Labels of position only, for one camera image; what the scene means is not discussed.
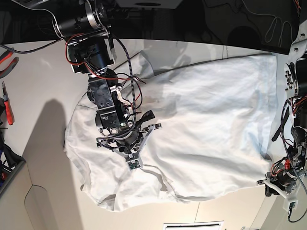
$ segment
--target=table surface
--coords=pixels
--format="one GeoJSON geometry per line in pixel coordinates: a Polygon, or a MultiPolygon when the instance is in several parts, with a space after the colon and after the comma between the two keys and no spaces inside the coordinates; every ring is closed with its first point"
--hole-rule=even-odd
{"type": "MultiPolygon", "coordinates": [[[[46,43],[14,44],[11,47],[18,50],[29,50],[46,43]]],[[[155,71],[203,61],[263,53],[262,51],[230,46],[173,41],[123,40],[123,43],[131,57],[141,51],[155,71]]],[[[118,65],[125,61],[125,54],[118,44],[115,44],[115,49],[118,56],[118,65]]],[[[93,229],[91,227],[98,221],[95,218],[97,212],[104,213],[104,221],[112,220],[112,225],[120,224],[117,223],[116,217],[111,216],[108,212],[102,209],[97,210],[86,194],[80,191],[81,183],[77,170],[71,165],[63,151],[64,129],[69,123],[75,105],[86,91],[88,82],[86,75],[72,72],[71,66],[65,60],[64,52],[65,44],[64,42],[59,42],[32,54],[14,54],[14,56],[20,58],[19,63],[9,76],[1,79],[5,80],[15,118],[15,123],[12,126],[5,124],[8,128],[8,130],[4,131],[5,142],[16,154],[25,157],[32,183],[47,189],[59,225],[66,227],[66,229],[72,229],[71,222],[68,220],[81,216],[81,223],[76,221],[73,226],[74,229],[82,229],[79,224],[84,226],[84,229],[93,229]],[[63,199],[59,199],[59,196],[64,197],[63,199],[67,206],[63,204],[63,199]]],[[[285,101],[283,66],[287,61],[287,56],[280,54],[276,56],[278,110],[272,124],[271,136],[279,126],[280,114],[285,101]]],[[[8,63],[9,60],[6,60],[1,66],[6,66],[8,63]]],[[[288,124],[285,136],[289,138],[290,126],[288,124]]],[[[268,154],[274,161],[284,156],[284,149],[280,139],[269,143],[268,154]]],[[[258,188],[258,192],[253,191],[255,192],[255,197],[256,194],[259,194],[258,198],[253,200],[253,202],[257,203],[258,208],[255,209],[255,213],[252,216],[247,218],[248,220],[245,220],[248,222],[246,226],[251,225],[259,208],[261,208],[261,203],[264,201],[262,188],[258,188]]],[[[250,192],[247,193],[243,190],[241,193],[246,193],[246,202],[250,200],[250,192]]],[[[243,195],[240,195],[238,199],[244,200],[242,197],[243,195]]],[[[248,207],[243,203],[241,205],[245,206],[239,212],[245,215],[248,207]]],[[[159,215],[174,213],[178,205],[173,204],[171,208],[170,206],[164,206],[164,208],[165,214],[160,208],[157,208],[157,213],[159,215]]],[[[142,207],[137,207],[133,210],[144,212],[142,207]]],[[[164,223],[179,220],[180,222],[204,221],[204,218],[195,218],[194,210],[198,210],[197,203],[181,207],[180,210],[184,210],[184,212],[180,213],[180,215],[178,214],[176,218],[165,220],[161,217],[161,221],[164,221],[164,223]]]]}

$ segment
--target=metal screw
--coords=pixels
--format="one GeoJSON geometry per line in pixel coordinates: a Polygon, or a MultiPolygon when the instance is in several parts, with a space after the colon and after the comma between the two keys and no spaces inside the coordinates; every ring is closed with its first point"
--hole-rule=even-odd
{"type": "Polygon", "coordinates": [[[111,128],[111,133],[112,134],[117,134],[118,133],[117,128],[111,128]]]}
{"type": "Polygon", "coordinates": [[[132,121],[128,121],[127,124],[128,124],[129,127],[131,127],[133,125],[133,122],[132,121]]]}

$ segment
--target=red pliers handle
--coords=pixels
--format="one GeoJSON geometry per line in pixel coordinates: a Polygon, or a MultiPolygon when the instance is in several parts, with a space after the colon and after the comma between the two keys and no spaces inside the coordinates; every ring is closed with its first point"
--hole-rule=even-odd
{"type": "MultiPolygon", "coordinates": [[[[12,56],[13,52],[7,50],[5,51],[1,56],[0,56],[0,64],[2,62],[4,62],[5,60],[7,60],[8,58],[10,58],[12,56]]],[[[11,63],[8,65],[7,68],[5,68],[4,70],[0,71],[0,79],[4,78],[5,76],[7,76],[12,70],[13,68],[17,65],[19,61],[18,57],[15,57],[13,59],[13,61],[11,61],[11,63]]]]}

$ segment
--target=white cloth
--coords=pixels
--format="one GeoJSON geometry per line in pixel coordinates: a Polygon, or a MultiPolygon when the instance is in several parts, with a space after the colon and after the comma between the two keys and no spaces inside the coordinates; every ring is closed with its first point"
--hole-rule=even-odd
{"type": "Polygon", "coordinates": [[[148,203],[204,201],[263,179],[269,162],[262,155],[276,113],[275,56],[231,58],[153,76],[137,55],[132,68],[147,78],[141,109],[156,116],[143,126],[163,126],[141,153],[142,169],[131,171],[123,157],[96,147],[96,106],[86,95],[66,130],[67,156],[97,205],[123,211],[148,203]]]}

